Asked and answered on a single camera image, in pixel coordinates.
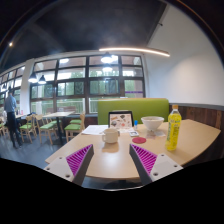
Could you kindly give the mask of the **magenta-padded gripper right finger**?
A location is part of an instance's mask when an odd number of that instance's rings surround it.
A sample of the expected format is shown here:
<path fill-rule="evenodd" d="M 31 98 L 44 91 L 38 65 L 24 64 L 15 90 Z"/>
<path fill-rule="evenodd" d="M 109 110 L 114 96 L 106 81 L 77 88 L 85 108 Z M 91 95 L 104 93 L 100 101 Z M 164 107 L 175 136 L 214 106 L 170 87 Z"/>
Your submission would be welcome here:
<path fill-rule="evenodd" d="M 134 144 L 130 145 L 129 154 L 143 185 L 150 184 L 182 169 L 182 166 L 166 154 L 156 155 Z"/>

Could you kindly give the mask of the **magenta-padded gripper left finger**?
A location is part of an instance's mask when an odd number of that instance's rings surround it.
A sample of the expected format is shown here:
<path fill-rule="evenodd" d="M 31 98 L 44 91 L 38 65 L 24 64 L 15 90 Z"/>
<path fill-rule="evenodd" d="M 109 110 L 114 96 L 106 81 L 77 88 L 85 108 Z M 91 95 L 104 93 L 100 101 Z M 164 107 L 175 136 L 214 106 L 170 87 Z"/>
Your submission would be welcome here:
<path fill-rule="evenodd" d="M 93 155 L 93 145 L 90 144 L 67 157 L 57 157 L 44 170 L 81 186 Z"/>

